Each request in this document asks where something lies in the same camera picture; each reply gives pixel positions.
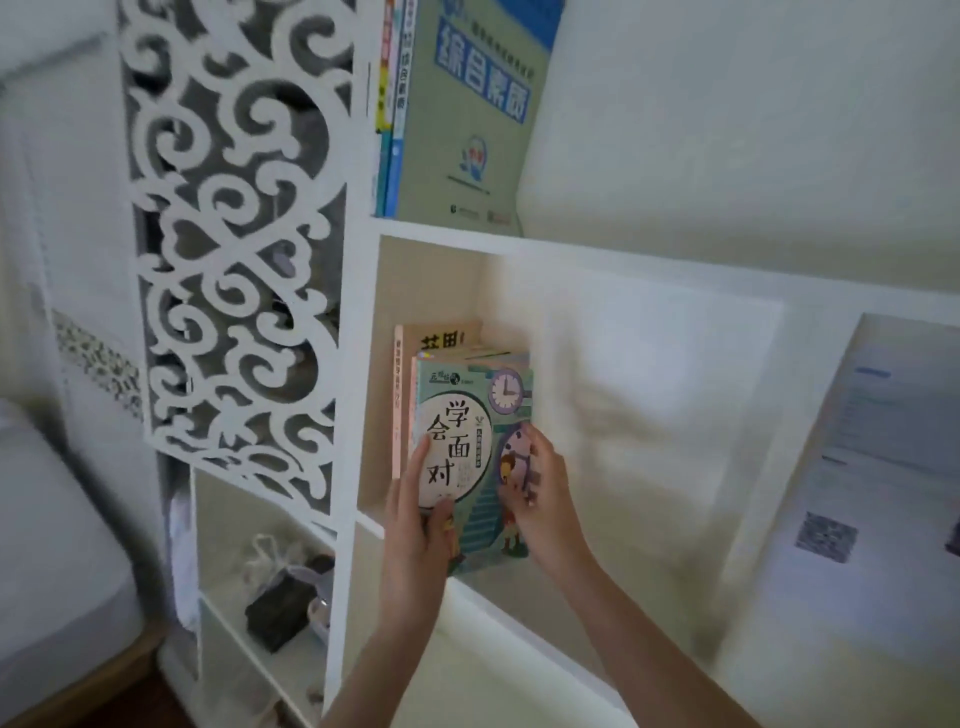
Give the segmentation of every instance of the hand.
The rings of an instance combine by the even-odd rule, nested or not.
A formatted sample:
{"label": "hand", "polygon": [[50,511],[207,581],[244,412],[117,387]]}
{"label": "hand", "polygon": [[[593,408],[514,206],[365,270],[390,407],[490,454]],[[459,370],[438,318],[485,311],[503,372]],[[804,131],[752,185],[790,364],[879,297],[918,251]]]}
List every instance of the hand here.
{"label": "hand", "polygon": [[516,484],[501,485],[498,494],[514,512],[516,524],[537,563],[563,585],[571,574],[594,563],[593,555],[570,496],[564,457],[533,425],[524,423],[522,427],[531,440],[531,452],[540,461],[540,485],[530,487],[530,499]]}
{"label": "hand", "polygon": [[400,480],[390,484],[380,575],[378,631],[391,640],[415,640],[426,646],[444,598],[449,546],[444,523],[453,501],[438,503],[424,531],[420,516],[420,471],[430,450],[429,435],[420,440]]}

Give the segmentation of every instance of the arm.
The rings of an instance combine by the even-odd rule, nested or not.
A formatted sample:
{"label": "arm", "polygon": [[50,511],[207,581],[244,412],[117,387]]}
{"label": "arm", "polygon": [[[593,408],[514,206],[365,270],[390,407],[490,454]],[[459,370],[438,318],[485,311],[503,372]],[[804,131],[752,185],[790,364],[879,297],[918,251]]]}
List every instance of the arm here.
{"label": "arm", "polygon": [[377,627],[321,728],[387,728],[437,622],[449,560],[444,522],[453,503],[438,504],[424,532],[418,496],[428,450],[424,438],[407,472],[391,483]]}
{"label": "arm", "polygon": [[664,635],[603,571],[584,538],[566,464],[525,425],[542,469],[530,500],[502,486],[500,497],[534,558],[583,623],[623,701],[644,728],[758,728],[758,724]]}

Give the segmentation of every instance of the white bedsheet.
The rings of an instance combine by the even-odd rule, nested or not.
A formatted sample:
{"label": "white bedsheet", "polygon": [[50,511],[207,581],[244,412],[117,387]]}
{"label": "white bedsheet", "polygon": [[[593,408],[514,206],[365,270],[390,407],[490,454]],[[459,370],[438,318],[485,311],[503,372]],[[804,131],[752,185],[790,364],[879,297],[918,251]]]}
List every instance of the white bedsheet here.
{"label": "white bedsheet", "polygon": [[126,553],[39,433],[0,401],[0,725],[142,629]]}

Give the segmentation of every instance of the qr code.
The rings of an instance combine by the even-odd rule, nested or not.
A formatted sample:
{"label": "qr code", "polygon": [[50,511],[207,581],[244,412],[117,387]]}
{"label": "qr code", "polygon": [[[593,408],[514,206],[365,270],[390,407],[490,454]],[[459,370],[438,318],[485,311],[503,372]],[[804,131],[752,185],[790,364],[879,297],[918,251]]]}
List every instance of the qr code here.
{"label": "qr code", "polygon": [[838,564],[846,564],[850,560],[857,533],[857,529],[851,525],[807,511],[804,525],[797,534],[796,546]]}

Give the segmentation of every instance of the white carved panel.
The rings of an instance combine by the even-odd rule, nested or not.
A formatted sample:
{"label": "white carved panel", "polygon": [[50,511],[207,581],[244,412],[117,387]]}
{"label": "white carved panel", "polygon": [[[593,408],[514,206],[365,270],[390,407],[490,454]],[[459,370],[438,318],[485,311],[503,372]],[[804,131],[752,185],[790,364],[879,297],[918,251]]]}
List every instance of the white carved panel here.
{"label": "white carved panel", "polygon": [[121,0],[148,439],[329,525],[344,0]]}

